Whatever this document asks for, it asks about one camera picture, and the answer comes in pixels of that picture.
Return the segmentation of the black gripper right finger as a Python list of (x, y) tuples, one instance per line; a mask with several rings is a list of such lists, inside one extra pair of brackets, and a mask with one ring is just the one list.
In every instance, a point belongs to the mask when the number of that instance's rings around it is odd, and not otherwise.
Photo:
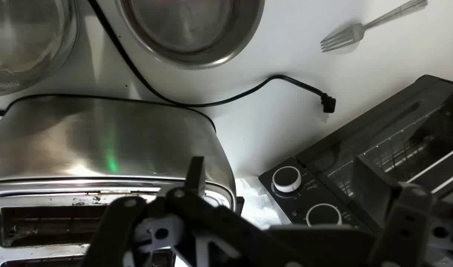
[(371, 249), (369, 267), (420, 267), (429, 239), (432, 206), (433, 199), (426, 190), (403, 187)]

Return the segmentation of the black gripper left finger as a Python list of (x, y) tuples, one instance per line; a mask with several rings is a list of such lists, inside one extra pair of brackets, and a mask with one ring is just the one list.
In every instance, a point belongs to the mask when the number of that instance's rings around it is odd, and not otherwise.
[(112, 200), (89, 243), (80, 267), (136, 267), (132, 234), (145, 207), (141, 197)]

